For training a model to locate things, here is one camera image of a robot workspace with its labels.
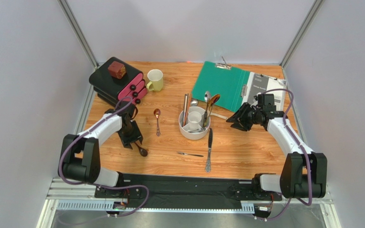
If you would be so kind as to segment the dark brown wooden spoon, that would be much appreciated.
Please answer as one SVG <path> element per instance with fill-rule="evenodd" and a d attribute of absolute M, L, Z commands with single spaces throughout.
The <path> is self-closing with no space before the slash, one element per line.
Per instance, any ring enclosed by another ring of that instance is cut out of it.
<path fill-rule="evenodd" d="M 141 156 L 146 157 L 148 155 L 148 151 L 145 148 L 141 147 L 137 142 L 134 142 L 134 144 L 137 146 Z"/>

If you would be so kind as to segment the iridescent blue purple spoon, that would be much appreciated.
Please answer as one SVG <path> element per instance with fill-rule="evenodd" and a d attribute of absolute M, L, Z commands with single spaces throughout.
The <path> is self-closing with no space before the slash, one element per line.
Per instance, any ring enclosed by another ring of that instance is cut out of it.
<path fill-rule="evenodd" d="M 208 109 L 208 116 L 206 118 L 206 124 L 209 122 L 209 119 L 210 119 L 210 114 L 212 112 L 212 108 L 213 108 L 213 105 L 220 99 L 221 95 L 220 94 L 216 94 L 214 95 L 211 99 L 210 99 L 210 105 L 209 105 L 209 109 Z"/>

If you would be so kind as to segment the gold spoon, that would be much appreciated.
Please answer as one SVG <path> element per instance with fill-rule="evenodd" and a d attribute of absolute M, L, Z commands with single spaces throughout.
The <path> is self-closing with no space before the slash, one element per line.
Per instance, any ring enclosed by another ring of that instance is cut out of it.
<path fill-rule="evenodd" d="M 207 126 L 208 119 L 209 119 L 209 115 L 210 115 L 210 111 L 211 111 L 211 107 L 212 107 L 212 100 L 213 100 L 213 98 L 211 97 L 207 101 L 207 107 L 206 107 L 206 111 L 204 113 L 204 119 L 203 119 L 203 127 L 206 127 Z"/>

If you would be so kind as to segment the iridescent ornate handle utensil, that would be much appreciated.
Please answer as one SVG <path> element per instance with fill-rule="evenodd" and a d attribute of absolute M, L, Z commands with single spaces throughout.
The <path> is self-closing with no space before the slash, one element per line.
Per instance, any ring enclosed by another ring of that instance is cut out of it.
<path fill-rule="evenodd" d="M 161 115 L 161 110 L 159 108 L 156 108 L 154 110 L 154 115 L 156 117 L 156 135 L 160 136 L 161 131 L 160 131 L 160 125 L 159 125 L 159 116 Z"/>

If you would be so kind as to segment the silver spoon dark handle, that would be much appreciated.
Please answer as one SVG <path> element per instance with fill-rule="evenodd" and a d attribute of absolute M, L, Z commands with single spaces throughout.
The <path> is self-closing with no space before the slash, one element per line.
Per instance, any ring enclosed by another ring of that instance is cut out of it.
<path fill-rule="evenodd" d="M 204 99 L 206 102 L 206 108 L 205 108 L 205 112 L 204 112 L 204 116 L 203 116 L 203 122 L 202 122 L 202 126 L 206 127 L 206 122 L 207 122 L 207 118 L 208 118 L 208 108 L 209 108 L 209 104 L 210 104 L 210 100 L 211 100 L 211 94 L 209 91 L 205 92 L 204 95 Z"/>

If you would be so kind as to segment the orange chopstick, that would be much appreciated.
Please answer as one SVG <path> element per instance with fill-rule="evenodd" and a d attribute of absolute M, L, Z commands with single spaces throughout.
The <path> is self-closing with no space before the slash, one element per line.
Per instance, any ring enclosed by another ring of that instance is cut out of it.
<path fill-rule="evenodd" d="M 192 99 L 192 94 L 191 93 L 188 93 L 188 94 L 189 94 L 189 102 L 188 102 L 188 108 L 187 108 L 186 117 L 185 117 L 185 125 L 187 124 L 188 113 L 189 113 L 189 108 L 190 108 L 190 101 Z"/>

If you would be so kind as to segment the silver table knife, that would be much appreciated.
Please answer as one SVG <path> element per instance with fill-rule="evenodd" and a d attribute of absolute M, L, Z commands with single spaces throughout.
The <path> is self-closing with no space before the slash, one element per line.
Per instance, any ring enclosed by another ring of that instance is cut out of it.
<path fill-rule="evenodd" d="M 205 171 L 207 173 L 211 172 L 211 148 L 213 142 L 213 130 L 209 129 L 209 137 L 208 137 L 208 153 L 207 153 L 207 161 L 205 166 Z"/>

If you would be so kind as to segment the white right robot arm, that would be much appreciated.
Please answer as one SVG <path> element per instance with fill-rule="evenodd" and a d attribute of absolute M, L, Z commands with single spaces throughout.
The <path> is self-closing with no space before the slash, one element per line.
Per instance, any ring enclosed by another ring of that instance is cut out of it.
<path fill-rule="evenodd" d="M 327 158 L 308 147 L 294 132 L 287 114 L 278 111 L 273 94 L 257 95 L 253 104 L 243 103 L 228 118 L 231 127 L 249 131 L 260 125 L 273 136 L 286 156 L 283 170 L 277 174 L 256 174 L 253 178 L 256 189 L 277 192 L 287 199 L 323 198 L 326 195 Z"/>

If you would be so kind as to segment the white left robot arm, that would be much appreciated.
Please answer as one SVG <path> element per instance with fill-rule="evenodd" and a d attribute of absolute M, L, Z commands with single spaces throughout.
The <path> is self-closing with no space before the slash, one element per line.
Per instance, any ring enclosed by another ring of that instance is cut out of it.
<path fill-rule="evenodd" d="M 100 147 L 118 134 L 125 148 L 141 143 L 143 136 L 134 120 L 138 113 L 132 102 L 121 101 L 108 109 L 99 121 L 78 134 L 67 134 L 62 142 L 58 175 L 67 184 L 90 184 L 105 188 L 122 187 L 123 175 L 101 166 Z"/>

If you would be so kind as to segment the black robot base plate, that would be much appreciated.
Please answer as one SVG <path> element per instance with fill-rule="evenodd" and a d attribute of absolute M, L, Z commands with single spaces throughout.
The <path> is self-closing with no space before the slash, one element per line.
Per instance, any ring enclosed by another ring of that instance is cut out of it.
<path fill-rule="evenodd" d="M 95 191 L 96 198 L 129 200 L 135 208 L 240 209 L 242 201 L 282 201 L 277 193 L 258 190 L 251 180 L 124 174 L 128 190 Z"/>

